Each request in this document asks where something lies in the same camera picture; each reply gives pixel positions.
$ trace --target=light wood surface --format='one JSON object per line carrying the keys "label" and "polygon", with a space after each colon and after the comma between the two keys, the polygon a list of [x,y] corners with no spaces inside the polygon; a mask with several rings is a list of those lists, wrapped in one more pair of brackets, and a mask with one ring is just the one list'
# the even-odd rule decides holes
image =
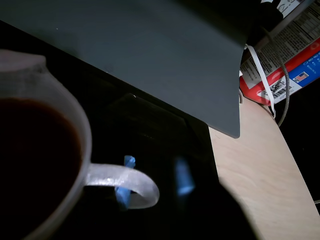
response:
{"label": "light wood surface", "polygon": [[244,99],[240,138],[209,128],[220,182],[265,240],[320,240],[320,216],[268,110]]}

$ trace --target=dark liquid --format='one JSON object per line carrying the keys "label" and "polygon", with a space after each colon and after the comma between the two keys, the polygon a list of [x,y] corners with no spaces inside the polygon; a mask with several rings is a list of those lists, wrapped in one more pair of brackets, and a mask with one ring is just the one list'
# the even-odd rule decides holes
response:
{"label": "dark liquid", "polygon": [[0,233],[21,239],[52,214],[81,164],[74,127],[33,100],[0,99]]}

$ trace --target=tea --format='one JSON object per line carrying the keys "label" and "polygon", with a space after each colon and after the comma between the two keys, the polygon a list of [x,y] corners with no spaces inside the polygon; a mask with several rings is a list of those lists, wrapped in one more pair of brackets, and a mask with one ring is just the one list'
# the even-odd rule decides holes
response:
{"label": "tea", "polygon": [[32,232],[62,202],[81,165],[72,124],[30,99],[0,98],[0,229],[5,239]]}

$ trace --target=mug handle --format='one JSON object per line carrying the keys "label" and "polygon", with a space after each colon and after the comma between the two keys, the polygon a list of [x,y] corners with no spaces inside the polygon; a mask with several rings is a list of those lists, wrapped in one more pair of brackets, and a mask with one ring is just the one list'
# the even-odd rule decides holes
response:
{"label": "mug handle", "polygon": [[155,182],[141,171],[113,164],[90,163],[86,186],[122,187],[134,191],[129,209],[145,209],[156,205],[159,189]]}

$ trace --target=mug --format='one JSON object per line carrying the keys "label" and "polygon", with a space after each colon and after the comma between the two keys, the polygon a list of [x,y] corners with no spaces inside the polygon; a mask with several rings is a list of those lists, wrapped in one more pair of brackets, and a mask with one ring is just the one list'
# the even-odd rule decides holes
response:
{"label": "mug", "polygon": [[82,161],[73,186],[55,211],[25,240],[50,237],[76,204],[84,186],[134,191],[129,209],[148,208],[158,202],[159,189],[146,174],[125,166],[90,162],[92,135],[88,118],[77,99],[50,74],[44,56],[0,49],[0,98],[12,97],[36,100],[56,109],[74,126],[81,145]]}

